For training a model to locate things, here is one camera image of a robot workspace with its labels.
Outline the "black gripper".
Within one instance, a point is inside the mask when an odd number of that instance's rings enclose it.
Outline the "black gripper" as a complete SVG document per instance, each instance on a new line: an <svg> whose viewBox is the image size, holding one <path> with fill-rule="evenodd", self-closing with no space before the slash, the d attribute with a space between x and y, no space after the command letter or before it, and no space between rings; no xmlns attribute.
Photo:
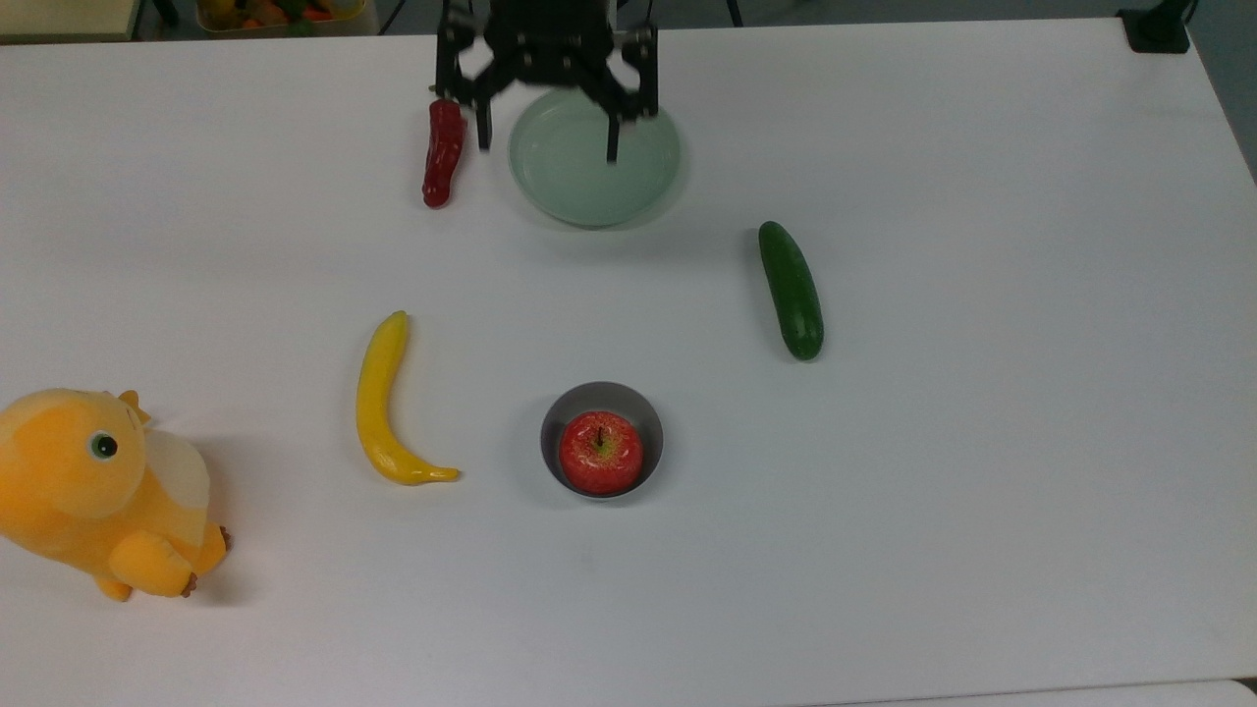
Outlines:
<svg viewBox="0 0 1257 707"><path fill-rule="evenodd" d="M610 26L605 1L491 1L486 21L442 21L437 26L435 92L474 112L476 147L489 151L491 99L512 83L597 86L596 102L608 117L606 161L615 164L623 125L659 112L657 28ZM460 57L481 40L491 59L469 77ZM617 53L637 86L613 75Z"/></svg>

